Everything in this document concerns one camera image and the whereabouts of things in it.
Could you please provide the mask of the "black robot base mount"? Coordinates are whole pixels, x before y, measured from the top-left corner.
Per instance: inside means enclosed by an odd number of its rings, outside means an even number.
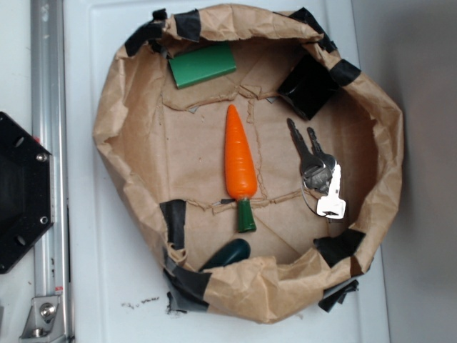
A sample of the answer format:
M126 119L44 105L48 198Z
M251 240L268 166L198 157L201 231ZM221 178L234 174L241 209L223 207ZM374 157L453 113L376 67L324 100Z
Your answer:
M53 224L51 154L1 113L1 273L10 272Z

